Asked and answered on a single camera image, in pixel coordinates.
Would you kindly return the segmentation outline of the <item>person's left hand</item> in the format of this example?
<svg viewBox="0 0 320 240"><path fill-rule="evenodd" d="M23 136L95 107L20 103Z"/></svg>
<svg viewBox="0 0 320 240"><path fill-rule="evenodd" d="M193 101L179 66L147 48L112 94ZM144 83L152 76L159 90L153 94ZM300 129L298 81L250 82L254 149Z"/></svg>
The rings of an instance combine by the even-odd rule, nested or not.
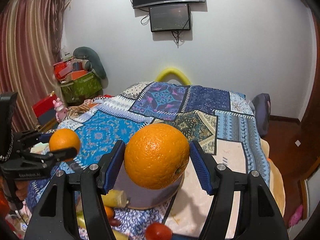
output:
<svg viewBox="0 0 320 240"><path fill-rule="evenodd" d="M6 181L1 177L1 189L9 205L20 205L28 194L29 181Z"/></svg>

